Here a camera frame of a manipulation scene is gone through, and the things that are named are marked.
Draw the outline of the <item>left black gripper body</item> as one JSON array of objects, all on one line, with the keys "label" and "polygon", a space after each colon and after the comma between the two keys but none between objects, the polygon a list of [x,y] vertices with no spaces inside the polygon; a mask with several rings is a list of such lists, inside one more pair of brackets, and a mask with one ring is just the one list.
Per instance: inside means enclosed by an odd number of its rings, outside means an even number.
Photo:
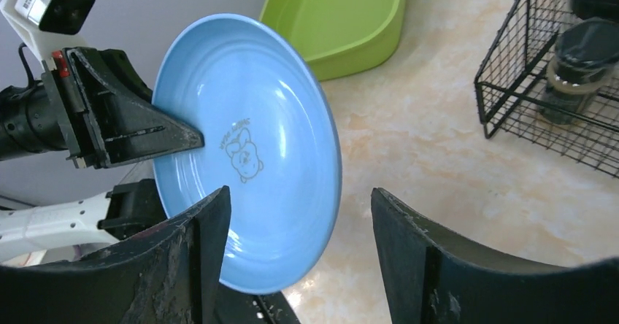
[{"label": "left black gripper body", "polygon": [[118,49],[66,47],[42,61],[42,84],[50,100],[69,160],[77,168],[108,169],[130,162],[120,127],[124,90],[150,102],[153,92]]}]

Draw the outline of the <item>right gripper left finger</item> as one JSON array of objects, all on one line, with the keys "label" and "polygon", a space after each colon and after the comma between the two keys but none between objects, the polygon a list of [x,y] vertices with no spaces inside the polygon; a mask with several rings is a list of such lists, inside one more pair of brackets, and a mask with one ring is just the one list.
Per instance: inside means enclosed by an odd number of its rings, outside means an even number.
[{"label": "right gripper left finger", "polygon": [[223,186],[75,262],[1,268],[3,323],[208,323],[231,219]]}]

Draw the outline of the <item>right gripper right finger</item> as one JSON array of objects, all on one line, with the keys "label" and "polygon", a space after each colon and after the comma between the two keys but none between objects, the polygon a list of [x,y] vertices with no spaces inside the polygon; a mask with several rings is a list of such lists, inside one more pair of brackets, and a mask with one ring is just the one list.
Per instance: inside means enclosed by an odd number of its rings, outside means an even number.
[{"label": "right gripper right finger", "polygon": [[384,188],[371,194],[393,323],[616,323],[618,259],[575,267],[475,242]]}]

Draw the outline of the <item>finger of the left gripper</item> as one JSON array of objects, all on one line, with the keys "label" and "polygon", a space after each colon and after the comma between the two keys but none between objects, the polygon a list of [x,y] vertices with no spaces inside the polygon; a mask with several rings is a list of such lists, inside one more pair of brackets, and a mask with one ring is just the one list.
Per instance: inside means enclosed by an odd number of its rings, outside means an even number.
[{"label": "finger of the left gripper", "polygon": [[65,50],[65,94],[78,167],[118,167],[204,146],[204,136],[152,105],[153,92],[122,50]]}]

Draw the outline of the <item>blue plate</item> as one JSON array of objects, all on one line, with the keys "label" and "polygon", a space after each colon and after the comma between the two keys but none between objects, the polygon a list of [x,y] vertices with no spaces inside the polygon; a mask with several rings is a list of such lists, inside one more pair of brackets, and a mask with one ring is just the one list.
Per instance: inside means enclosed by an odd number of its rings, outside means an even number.
[{"label": "blue plate", "polygon": [[244,15],[201,18],[167,51],[152,103],[204,137],[202,147],[153,161],[167,215],[230,190],[221,283],[267,294],[303,278],[336,224],[342,154],[326,96],[299,53]]}]

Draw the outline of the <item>black wire basket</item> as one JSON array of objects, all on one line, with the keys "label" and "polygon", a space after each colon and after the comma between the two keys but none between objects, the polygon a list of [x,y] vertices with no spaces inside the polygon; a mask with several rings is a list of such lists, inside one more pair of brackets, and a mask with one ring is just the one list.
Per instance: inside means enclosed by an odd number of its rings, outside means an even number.
[{"label": "black wire basket", "polygon": [[588,18],[618,21],[618,0],[514,0],[474,78],[486,138],[506,131],[618,175],[618,73],[588,104],[559,93],[547,70],[557,39]]}]

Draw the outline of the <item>small dark spice bottle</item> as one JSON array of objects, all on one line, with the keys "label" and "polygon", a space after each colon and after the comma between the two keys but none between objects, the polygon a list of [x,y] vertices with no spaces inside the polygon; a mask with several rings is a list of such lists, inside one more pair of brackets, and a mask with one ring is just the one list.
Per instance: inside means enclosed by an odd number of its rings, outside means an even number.
[{"label": "small dark spice bottle", "polygon": [[567,126],[577,121],[607,85],[618,65],[618,24],[590,18],[564,29],[547,65],[539,114]]}]

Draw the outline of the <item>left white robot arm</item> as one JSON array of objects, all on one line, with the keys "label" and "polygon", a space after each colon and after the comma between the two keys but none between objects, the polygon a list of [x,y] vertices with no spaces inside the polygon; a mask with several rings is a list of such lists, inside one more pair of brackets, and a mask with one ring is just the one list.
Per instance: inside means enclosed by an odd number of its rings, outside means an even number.
[{"label": "left white robot arm", "polygon": [[[152,103],[122,50],[53,52],[39,79],[1,92],[1,159],[66,151],[79,168],[111,169],[204,146]],[[109,245],[165,219],[152,179],[63,204],[1,212],[1,264],[34,266],[48,250]]]}]

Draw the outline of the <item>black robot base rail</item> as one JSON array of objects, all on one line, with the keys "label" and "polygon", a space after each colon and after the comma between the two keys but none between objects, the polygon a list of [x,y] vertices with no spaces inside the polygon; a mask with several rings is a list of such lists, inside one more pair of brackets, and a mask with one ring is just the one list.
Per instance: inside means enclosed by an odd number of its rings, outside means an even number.
[{"label": "black robot base rail", "polygon": [[299,324],[300,321],[281,292],[250,295],[220,285],[211,323]]}]

